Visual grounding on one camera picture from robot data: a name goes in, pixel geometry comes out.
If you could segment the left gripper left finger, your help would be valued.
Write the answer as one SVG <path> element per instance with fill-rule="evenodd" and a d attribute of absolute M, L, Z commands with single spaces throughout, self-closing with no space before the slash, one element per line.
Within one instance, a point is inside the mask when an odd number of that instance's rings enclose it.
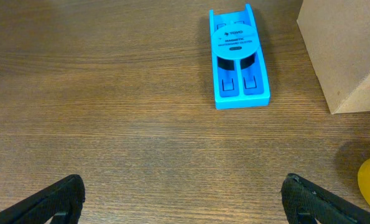
<path fill-rule="evenodd" d="M 78 174 L 68 175 L 0 212 L 0 224 L 77 224 L 85 202 L 85 186 Z"/>

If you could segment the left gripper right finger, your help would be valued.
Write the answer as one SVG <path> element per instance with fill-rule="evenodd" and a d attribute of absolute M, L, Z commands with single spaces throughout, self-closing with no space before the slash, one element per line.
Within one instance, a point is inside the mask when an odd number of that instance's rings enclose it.
<path fill-rule="evenodd" d="M 370 223 L 370 212 L 297 174 L 287 174 L 280 192 L 290 224 Z"/>

